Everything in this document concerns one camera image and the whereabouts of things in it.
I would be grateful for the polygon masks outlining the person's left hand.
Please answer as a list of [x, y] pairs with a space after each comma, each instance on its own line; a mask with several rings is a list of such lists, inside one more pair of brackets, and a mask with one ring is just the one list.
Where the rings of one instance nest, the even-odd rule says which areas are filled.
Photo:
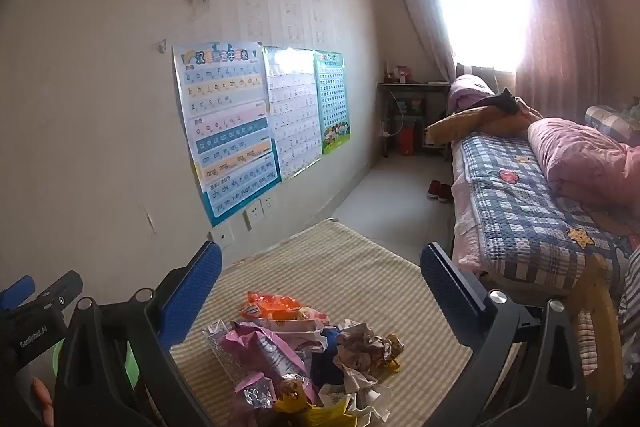
[[30, 395], [34, 400], [38, 416], [42, 420], [43, 425], [47, 427], [54, 426], [54, 410], [53, 400], [50, 391], [42, 381], [37, 377], [32, 377], [30, 384]]

